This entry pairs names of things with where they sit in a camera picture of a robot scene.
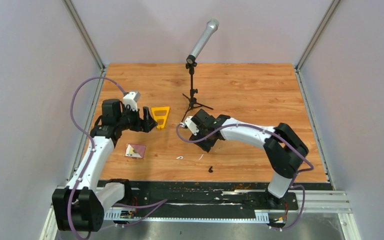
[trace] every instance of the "microphone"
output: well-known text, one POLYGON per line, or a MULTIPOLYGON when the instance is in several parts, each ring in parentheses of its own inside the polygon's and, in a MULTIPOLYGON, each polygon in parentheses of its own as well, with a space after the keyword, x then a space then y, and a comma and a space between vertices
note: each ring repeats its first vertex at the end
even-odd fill
POLYGON ((201 37, 199 38, 198 42, 196 43, 195 47, 190 52, 189 56, 186 58, 186 62, 188 64, 195 63, 195 60, 197 59, 198 55, 203 50, 205 44, 210 39, 211 35, 217 31, 217 28, 219 27, 219 21, 215 18, 211 19, 206 23, 206 27, 204 32, 202 33, 201 37))

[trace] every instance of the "wooden surface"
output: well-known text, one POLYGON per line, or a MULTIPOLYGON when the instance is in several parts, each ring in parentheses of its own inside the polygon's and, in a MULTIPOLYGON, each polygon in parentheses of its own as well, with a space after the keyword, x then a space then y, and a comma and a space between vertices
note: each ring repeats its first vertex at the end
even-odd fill
MULTIPOLYGON (((267 182, 273 169, 266 153, 254 146, 218 140, 209 153, 176 135, 175 127, 182 120, 188 101, 190 76, 185 64, 111 64, 107 77, 117 81, 126 91, 139 91, 138 105, 170 106, 165 129, 150 133, 123 131, 118 144, 107 160, 102 179, 124 178, 148 181, 243 181, 267 182), (144 159, 126 157, 127 144, 146 145, 144 159)), ((315 170, 298 176, 301 182, 326 182, 300 88, 291 64, 220 64, 199 63, 195 69, 195 96, 202 104, 213 107, 206 111, 217 117, 229 115, 239 121, 277 126, 289 124, 308 146, 315 170)), ((101 115, 105 99, 122 99, 120 90, 105 81, 95 119, 101 115)), ((189 138, 191 132, 181 129, 189 138)))

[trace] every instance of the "microphone stand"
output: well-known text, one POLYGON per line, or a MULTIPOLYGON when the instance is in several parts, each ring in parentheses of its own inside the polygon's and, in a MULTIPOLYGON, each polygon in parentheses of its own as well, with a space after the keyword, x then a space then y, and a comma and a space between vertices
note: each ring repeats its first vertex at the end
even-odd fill
POLYGON ((192 111, 194 109, 204 107, 204 108, 214 110, 214 108, 212 108, 212 107, 209 107, 207 105, 199 103, 197 101, 197 98, 195 97, 195 94, 198 93, 198 89, 194 88, 194 73, 195 73, 195 67, 196 66, 197 66, 197 63, 193 59, 188 57, 188 59, 186 60, 186 69, 189 69, 189 74, 190 74, 190 90, 189 90, 189 96, 190 97, 188 97, 184 93, 182 93, 182 95, 185 98, 187 98, 187 100, 189 101, 189 106, 187 107, 187 110, 184 113, 183 118, 181 119, 182 122, 185 119, 186 114, 188 114, 189 111, 192 111))

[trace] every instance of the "white wall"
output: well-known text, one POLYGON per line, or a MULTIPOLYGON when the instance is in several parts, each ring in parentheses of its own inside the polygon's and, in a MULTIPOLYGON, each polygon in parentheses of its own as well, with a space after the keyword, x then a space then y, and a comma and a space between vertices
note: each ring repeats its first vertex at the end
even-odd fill
MULTIPOLYGON (((0 240, 39 238, 80 138, 73 92, 96 74, 62 1, 0 1, 0 240)), ((82 124, 91 90, 76 102, 82 124)))
POLYGON ((198 63, 294 63, 332 0, 74 0, 105 63, 184 63, 211 18, 198 63))
POLYGON ((302 72, 333 181, 384 239, 384 1, 344 0, 302 72))

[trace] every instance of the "yellow tool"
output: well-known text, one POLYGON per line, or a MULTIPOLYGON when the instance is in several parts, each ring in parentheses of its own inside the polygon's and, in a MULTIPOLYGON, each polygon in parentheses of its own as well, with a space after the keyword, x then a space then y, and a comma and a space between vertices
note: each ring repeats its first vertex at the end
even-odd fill
POLYGON ((151 107, 153 119, 157 122, 156 129, 164 129, 166 127, 167 119, 169 118, 170 107, 159 106, 151 107))

